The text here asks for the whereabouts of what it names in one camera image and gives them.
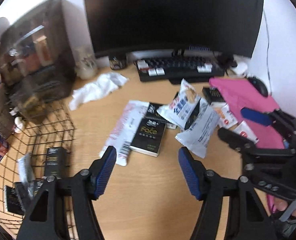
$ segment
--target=pink mouse pad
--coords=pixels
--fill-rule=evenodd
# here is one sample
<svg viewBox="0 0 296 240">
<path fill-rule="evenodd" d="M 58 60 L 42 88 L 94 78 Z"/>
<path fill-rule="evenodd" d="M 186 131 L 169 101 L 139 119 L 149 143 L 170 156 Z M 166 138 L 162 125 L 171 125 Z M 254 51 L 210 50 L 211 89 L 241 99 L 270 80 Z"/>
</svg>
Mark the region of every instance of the pink mouse pad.
<svg viewBox="0 0 296 240">
<path fill-rule="evenodd" d="M 244 119 L 240 113 L 244 107 L 263 113 L 279 109 L 271 96 L 263 97 L 246 79 L 211 78 L 209 84 L 219 90 L 237 120 L 246 121 L 259 139 L 258 148 L 284 149 L 283 138 L 274 128 Z"/>
</svg>

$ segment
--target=ribbed blue pad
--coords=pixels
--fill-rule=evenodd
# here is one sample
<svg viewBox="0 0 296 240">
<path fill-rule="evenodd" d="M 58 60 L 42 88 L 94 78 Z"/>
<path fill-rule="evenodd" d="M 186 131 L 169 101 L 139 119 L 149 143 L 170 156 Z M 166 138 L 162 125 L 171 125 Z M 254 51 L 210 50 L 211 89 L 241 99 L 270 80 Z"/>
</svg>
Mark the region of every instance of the ribbed blue pad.
<svg viewBox="0 0 296 240">
<path fill-rule="evenodd" d="M 186 183 L 189 187 L 191 195 L 195 196 L 197 200 L 200 200 L 201 192 L 199 190 L 199 180 L 193 168 L 191 167 L 187 159 L 186 153 L 183 149 L 179 150 L 178 161 L 179 161 L 181 170 L 183 171 L 183 174 L 185 176 Z"/>
<path fill-rule="evenodd" d="M 240 110 L 240 113 L 243 118 L 251 120 L 253 122 L 259 123 L 264 126 L 271 125 L 271 120 L 267 114 L 252 110 L 249 108 L 243 108 Z"/>
<path fill-rule="evenodd" d="M 95 198 L 99 198 L 106 189 L 108 180 L 110 178 L 113 167 L 116 163 L 116 149 L 113 148 L 109 153 L 109 157 L 105 160 L 104 165 L 101 168 L 98 176 L 96 177 L 96 190 L 94 192 Z"/>
</svg>

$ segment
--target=crumpled tissue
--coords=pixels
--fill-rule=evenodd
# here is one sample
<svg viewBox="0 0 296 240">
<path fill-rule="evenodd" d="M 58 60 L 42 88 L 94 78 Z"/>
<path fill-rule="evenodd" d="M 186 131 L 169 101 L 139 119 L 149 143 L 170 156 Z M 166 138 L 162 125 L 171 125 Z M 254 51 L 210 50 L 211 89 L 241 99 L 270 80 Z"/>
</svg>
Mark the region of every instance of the crumpled tissue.
<svg viewBox="0 0 296 240">
<path fill-rule="evenodd" d="M 109 93 L 122 87 L 129 79 L 119 73 L 104 73 L 97 80 L 87 83 L 82 88 L 73 91 L 73 99 L 69 103 L 71 111 L 76 110 L 80 104 L 99 100 Z"/>
</svg>

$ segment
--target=barcode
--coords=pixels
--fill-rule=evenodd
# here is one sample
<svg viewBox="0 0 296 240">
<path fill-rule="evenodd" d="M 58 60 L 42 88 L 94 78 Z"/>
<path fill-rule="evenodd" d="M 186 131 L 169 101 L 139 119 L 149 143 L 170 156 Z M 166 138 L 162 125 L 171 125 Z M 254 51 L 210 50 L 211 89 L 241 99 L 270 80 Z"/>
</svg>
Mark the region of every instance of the barcode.
<svg viewBox="0 0 296 240">
<path fill-rule="evenodd" d="M 130 151 L 129 146 L 130 146 L 130 142 L 125 141 L 124 144 L 122 145 L 122 147 L 120 148 L 119 153 L 128 155 L 129 151 Z"/>
</svg>

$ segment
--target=black can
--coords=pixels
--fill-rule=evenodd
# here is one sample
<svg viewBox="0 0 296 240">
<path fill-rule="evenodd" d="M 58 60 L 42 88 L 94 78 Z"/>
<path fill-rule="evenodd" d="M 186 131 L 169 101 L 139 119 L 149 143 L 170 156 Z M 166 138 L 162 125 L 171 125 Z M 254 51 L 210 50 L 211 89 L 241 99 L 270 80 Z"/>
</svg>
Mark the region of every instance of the black can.
<svg viewBox="0 0 296 240">
<path fill-rule="evenodd" d="M 124 69 L 127 67 L 126 55 L 122 56 L 109 56 L 110 68 L 112 70 Z"/>
</svg>

